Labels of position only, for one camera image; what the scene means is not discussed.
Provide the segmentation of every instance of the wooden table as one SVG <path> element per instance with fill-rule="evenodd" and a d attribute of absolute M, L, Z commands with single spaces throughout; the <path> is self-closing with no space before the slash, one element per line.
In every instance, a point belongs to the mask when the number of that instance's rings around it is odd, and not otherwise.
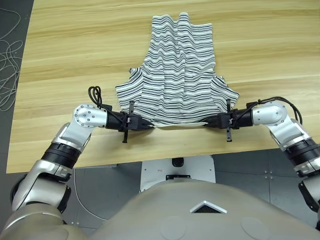
<path fill-rule="evenodd" d="M 88 87 L 120 110 L 115 86 L 148 51 L 151 20 L 187 12 L 213 23 L 216 72 L 240 93 L 237 108 L 283 96 L 301 111 L 320 142 L 320 12 L 317 0 L 35 0 L 14 110 L 7 172 L 28 171 Z M 129 133 L 96 129 L 76 166 L 276 148 L 263 126 L 232 131 L 170 128 Z"/>

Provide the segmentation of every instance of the black and white striped cloth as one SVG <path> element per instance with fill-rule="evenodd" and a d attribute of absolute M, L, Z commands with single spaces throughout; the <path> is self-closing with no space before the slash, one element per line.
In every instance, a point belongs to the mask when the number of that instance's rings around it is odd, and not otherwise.
<path fill-rule="evenodd" d="M 197 123 L 233 107 L 239 93 L 214 72 L 212 24 L 193 25 L 181 13 L 152 18 L 152 36 L 142 65 L 130 69 L 129 82 L 115 87 L 121 109 L 151 121 L 156 127 Z"/>

